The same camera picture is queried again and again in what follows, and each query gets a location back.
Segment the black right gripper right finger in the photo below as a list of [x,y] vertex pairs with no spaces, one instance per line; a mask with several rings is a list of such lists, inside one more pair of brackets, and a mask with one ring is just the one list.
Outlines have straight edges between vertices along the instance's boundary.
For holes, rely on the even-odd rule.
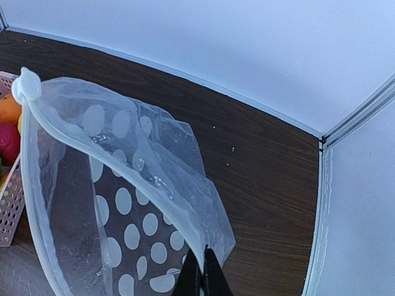
[[203,295],[233,296],[214,251],[207,247],[204,256]]

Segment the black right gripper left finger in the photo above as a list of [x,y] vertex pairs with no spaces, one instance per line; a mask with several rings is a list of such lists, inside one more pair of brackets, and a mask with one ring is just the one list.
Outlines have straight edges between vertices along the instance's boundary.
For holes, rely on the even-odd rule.
[[201,271],[197,259],[191,249],[188,250],[173,296],[200,296]]

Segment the clear dotted zip bag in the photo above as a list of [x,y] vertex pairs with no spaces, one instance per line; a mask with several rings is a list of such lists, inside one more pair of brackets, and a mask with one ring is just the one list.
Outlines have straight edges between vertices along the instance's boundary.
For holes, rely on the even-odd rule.
[[172,295],[188,250],[222,268],[235,236],[189,124],[69,77],[22,68],[28,220],[56,295]]

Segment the red toy apple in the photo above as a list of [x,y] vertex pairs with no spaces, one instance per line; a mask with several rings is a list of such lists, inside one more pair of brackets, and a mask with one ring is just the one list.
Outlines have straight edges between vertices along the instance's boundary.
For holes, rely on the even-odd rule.
[[1,163],[11,167],[20,153],[20,133],[16,126],[1,123]]

